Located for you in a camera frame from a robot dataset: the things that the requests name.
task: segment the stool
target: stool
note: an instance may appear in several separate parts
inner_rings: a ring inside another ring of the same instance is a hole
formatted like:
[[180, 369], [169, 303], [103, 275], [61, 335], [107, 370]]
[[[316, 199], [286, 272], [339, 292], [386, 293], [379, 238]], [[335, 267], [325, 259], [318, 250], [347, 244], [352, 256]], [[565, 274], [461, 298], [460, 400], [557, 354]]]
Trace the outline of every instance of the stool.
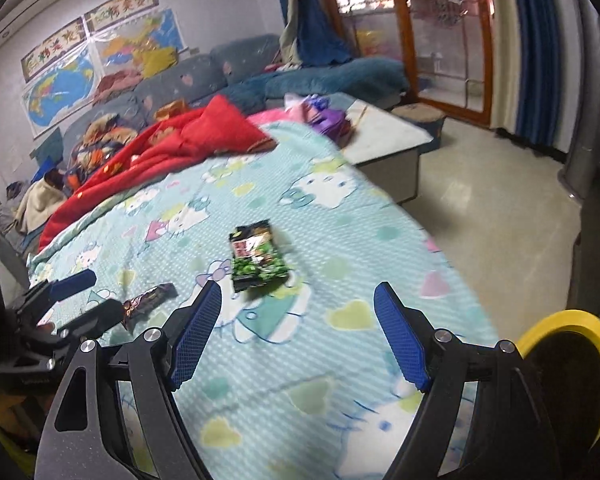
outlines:
[[416, 103], [413, 105], [397, 106], [391, 110], [391, 113], [426, 130], [433, 137], [431, 142], [427, 142], [418, 148], [421, 154], [432, 152], [440, 147], [442, 126], [445, 124], [446, 119], [442, 111], [424, 103]]

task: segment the candy wrapper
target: candy wrapper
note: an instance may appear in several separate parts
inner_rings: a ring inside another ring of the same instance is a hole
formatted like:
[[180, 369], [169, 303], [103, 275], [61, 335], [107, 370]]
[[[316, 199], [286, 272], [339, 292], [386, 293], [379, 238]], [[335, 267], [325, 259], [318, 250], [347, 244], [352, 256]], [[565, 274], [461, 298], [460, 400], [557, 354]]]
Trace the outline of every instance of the candy wrapper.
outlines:
[[124, 307], [123, 327], [132, 333], [139, 320], [144, 319], [155, 307], [172, 298], [177, 298], [176, 286], [173, 283], [160, 283], [132, 300], [126, 300], [122, 305]]
[[273, 244], [268, 220], [236, 227], [229, 241], [233, 250], [231, 277], [235, 292], [288, 277], [289, 268]]

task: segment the metal bolt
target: metal bolt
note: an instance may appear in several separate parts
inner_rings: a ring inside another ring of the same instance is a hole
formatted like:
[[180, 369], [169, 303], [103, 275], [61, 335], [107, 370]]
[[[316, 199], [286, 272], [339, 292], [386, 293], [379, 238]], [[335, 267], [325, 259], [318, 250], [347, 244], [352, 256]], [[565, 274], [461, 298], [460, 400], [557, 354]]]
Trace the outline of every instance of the metal bolt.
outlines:
[[436, 330], [434, 335], [435, 339], [440, 341], [440, 343], [448, 343], [449, 341], [451, 341], [451, 332], [445, 330], [444, 328]]
[[505, 354], [512, 354], [514, 351], [516, 351], [516, 346], [508, 339], [503, 339], [500, 341], [498, 346]]
[[83, 352], [91, 352], [96, 347], [96, 342], [93, 339], [87, 339], [80, 345], [80, 350]]
[[162, 331], [159, 328], [150, 328], [144, 333], [144, 340], [151, 342], [160, 339]]

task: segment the white table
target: white table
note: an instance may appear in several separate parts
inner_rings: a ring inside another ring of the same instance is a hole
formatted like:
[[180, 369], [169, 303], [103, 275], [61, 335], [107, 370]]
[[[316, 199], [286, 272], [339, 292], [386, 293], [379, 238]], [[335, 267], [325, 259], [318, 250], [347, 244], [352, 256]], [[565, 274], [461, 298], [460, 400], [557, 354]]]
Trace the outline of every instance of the white table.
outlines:
[[347, 112], [355, 126], [342, 155], [395, 203], [417, 197], [419, 150], [426, 130], [347, 94], [331, 94], [331, 107]]

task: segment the blue curtain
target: blue curtain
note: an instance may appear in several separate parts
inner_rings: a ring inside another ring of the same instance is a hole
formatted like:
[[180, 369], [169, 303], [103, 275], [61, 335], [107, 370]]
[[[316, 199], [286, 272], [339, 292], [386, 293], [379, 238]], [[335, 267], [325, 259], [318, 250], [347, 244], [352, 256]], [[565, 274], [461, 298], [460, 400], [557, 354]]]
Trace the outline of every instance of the blue curtain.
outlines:
[[562, 68], [554, 0], [516, 0], [522, 39], [522, 74], [516, 135], [551, 146], [560, 113]]
[[[282, 16], [288, 23], [288, 0], [280, 0]], [[324, 14], [319, 0], [298, 0], [297, 49], [303, 65], [324, 66], [351, 59]]]

